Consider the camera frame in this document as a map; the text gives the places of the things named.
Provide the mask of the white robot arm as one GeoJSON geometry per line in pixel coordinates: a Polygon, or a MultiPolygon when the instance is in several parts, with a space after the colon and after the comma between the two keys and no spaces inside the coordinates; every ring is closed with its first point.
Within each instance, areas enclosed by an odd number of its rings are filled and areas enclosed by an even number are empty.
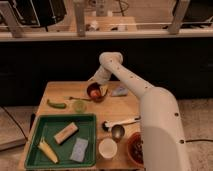
{"type": "Polygon", "coordinates": [[[120,52],[103,52],[92,81],[105,85],[115,75],[138,99],[143,160],[146,171],[192,171],[178,103],[122,65],[120,52]]]}

